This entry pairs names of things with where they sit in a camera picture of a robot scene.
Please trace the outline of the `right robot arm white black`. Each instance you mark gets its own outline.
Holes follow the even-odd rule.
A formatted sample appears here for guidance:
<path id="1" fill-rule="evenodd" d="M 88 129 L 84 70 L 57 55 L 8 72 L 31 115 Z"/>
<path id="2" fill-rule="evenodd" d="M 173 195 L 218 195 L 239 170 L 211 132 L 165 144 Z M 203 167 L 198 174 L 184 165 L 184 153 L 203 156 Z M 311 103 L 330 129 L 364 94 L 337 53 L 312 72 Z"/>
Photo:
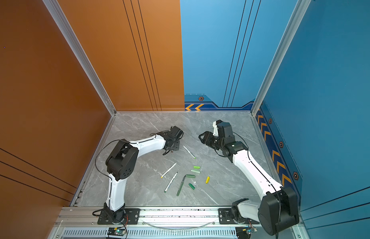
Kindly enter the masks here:
<path id="1" fill-rule="evenodd" d="M 284 187 L 270 176 L 250 153 L 246 141 L 230 123 L 217 120 L 213 131 L 199 135 L 202 144 L 212 148 L 219 156 L 229 159 L 254 186 L 260 203 L 244 198 L 232 203 L 231 217 L 238 224 L 259 222 L 264 231 L 273 236 L 300 222 L 298 197 L 290 187 Z"/>

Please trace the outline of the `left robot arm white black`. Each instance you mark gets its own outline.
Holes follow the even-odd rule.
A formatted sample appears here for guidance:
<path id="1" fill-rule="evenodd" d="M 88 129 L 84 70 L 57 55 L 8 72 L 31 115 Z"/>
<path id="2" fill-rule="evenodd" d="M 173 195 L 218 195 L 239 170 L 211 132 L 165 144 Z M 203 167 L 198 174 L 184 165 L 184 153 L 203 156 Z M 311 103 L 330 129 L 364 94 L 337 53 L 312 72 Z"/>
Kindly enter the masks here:
<path id="1" fill-rule="evenodd" d="M 147 153 L 164 150 L 163 155 L 178 151 L 184 132 L 177 126 L 170 130 L 153 133 L 149 138 L 137 141 L 117 140 L 117 144 L 105 161 L 109 187 L 107 199 L 100 211 L 99 224 L 126 224 L 125 188 L 132 175 L 137 159 Z"/>

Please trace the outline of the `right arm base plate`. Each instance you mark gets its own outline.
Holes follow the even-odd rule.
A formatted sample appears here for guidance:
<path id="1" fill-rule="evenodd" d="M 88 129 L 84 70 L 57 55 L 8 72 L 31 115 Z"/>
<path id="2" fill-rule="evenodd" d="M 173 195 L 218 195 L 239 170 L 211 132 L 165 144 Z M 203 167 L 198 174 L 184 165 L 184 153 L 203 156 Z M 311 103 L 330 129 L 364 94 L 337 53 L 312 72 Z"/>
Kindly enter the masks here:
<path id="1" fill-rule="evenodd" d="M 227 224 L 245 224 L 245 225 L 259 225 L 260 223 L 250 218 L 244 218 L 234 207 L 219 208 L 218 209 L 219 223 Z"/>

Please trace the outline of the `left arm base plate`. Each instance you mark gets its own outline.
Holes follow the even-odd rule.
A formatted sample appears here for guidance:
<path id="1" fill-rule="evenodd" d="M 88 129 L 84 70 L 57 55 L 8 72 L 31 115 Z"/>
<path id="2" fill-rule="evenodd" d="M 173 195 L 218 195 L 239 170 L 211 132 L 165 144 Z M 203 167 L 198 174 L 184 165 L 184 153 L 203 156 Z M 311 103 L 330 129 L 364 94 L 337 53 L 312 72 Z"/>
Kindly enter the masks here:
<path id="1" fill-rule="evenodd" d="M 139 208 L 124 209 L 123 216 L 120 219 L 113 219 L 102 209 L 100 211 L 97 224 L 98 225 L 137 225 L 140 216 Z"/>

